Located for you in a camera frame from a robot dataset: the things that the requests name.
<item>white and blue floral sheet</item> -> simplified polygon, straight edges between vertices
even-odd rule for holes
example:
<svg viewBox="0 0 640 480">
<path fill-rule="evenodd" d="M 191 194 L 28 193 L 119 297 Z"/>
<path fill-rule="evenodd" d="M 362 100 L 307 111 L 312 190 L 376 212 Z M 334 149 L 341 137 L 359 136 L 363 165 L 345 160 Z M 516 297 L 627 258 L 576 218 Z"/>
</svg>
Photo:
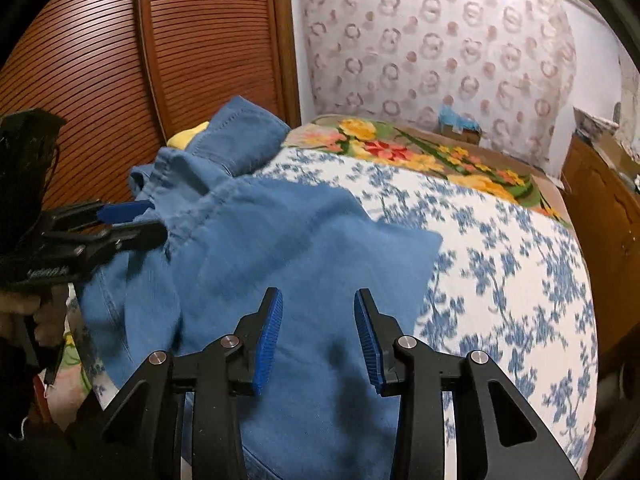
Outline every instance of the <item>white and blue floral sheet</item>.
<svg viewBox="0 0 640 480">
<path fill-rule="evenodd" d="M 284 149 L 258 176 L 343 187 L 373 219 L 442 234 L 414 335 L 437 351 L 460 356 L 484 349 L 576 469 L 584 471 L 594 421 L 597 344 L 588 274 L 570 232 L 485 193 L 328 153 Z M 74 338 L 105 406 L 116 387 L 90 351 L 74 304 L 69 318 Z M 454 479 L 450 396 L 444 396 L 444 407 L 446 478 Z"/>
</svg>

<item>bed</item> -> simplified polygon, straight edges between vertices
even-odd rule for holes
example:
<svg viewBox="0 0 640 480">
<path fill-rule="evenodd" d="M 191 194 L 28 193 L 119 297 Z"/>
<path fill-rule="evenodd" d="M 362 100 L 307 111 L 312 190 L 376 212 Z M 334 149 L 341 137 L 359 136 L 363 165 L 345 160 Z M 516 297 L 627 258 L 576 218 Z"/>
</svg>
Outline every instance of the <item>bed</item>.
<svg viewBox="0 0 640 480">
<path fill-rule="evenodd" d="M 330 120 L 339 125 L 344 119 Z M 482 160 L 469 159 L 480 152 L 473 155 L 460 146 L 455 150 L 455 145 L 443 141 L 435 144 L 449 149 L 440 152 L 442 157 L 424 149 L 412 152 L 423 155 L 417 162 L 431 165 L 431 169 L 411 168 L 406 162 L 412 153 L 398 151 L 398 146 L 411 148 L 410 139 L 404 137 L 409 142 L 397 146 L 393 139 L 379 138 L 377 130 L 371 138 L 369 125 L 353 122 L 338 128 L 337 137 L 330 131 L 334 126 L 327 124 L 325 120 L 307 128 L 306 132 L 315 132 L 313 141 L 312 136 L 293 130 L 280 153 L 256 175 L 342 187 L 373 219 L 439 232 L 444 242 L 434 275 L 426 283 L 428 292 L 414 335 L 433 349 L 456 355 L 476 348 L 485 350 L 583 473 L 593 436 L 597 342 L 588 274 L 566 210 L 562 211 L 553 198 L 543 196 L 539 188 L 537 193 L 533 191 L 529 208 L 518 203 L 518 197 L 527 197 L 521 190 L 511 199 L 501 196 L 512 182 L 511 187 L 528 188 L 531 198 L 537 179 L 518 163 L 511 173 L 492 169 L 492 173 L 502 172 L 497 175 L 502 179 L 502 190 L 489 186 L 489 191 L 480 191 L 459 186 L 456 178 L 446 174 L 430 174 L 434 168 L 447 173 L 446 157 L 488 167 Z M 396 132 L 388 134 L 398 136 Z M 367 142 L 372 148 L 369 151 Z M 478 174 L 471 167 L 462 169 L 466 171 L 463 176 Z M 489 173 L 482 168 L 479 171 Z M 104 407 L 117 389 L 92 347 L 73 297 L 68 321 L 82 364 Z M 446 478 L 453 479 L 456 447 L 450 397 L 444 395 L 443 403 Z"/>
</svg>

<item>patterned curtain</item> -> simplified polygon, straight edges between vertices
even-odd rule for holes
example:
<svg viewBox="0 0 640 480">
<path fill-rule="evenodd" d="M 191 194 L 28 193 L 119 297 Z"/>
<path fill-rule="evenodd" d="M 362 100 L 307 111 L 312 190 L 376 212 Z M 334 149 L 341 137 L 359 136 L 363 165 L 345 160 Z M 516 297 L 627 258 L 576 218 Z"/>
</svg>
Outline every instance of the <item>patterned curtain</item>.
<svg viewBox="0 0 640 480">
<path fill-rule="evenodd" d="M 305 0 L 316 113 L 433 130 L 442 104 L 482 145 L 541 165 L 576 67 L 560 0 Z"/>
</svg>

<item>blue denim garment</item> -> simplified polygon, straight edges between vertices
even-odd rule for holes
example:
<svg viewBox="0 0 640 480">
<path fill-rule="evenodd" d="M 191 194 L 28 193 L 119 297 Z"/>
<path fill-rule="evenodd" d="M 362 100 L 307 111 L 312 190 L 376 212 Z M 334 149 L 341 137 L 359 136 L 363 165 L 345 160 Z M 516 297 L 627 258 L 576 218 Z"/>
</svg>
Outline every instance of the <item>blue denim garment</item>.
<svg viewBox="0 0 640 480">
<path fill-rule="evenodd" d="M 379 309 L 413 333 L 442 240 L 371 221 L 343 189 L 235 176 L 273 156 L 269 141 L 243 148 L 235 132 L 251 128 L 277 146 L 286 134 L 241 104 L 247 123 L 223 109 L 225 120 L 199 134 L 193 152 L 163 148 L 146 179 L 138 174 L 138 198 L 156 205 L 141 218 L 161 218 L 169 239 L 98 269 L 79 294 L 84 320 L 122 386 L 153 350 L 195 352 L 232 332 L 277 286 L 284 316 L 270 382 L 260 398 L 238 403 L 249 477 L 388 478 L 399 402 L 369 384 L 353 295 L 369 287 Z"/>
</svg>

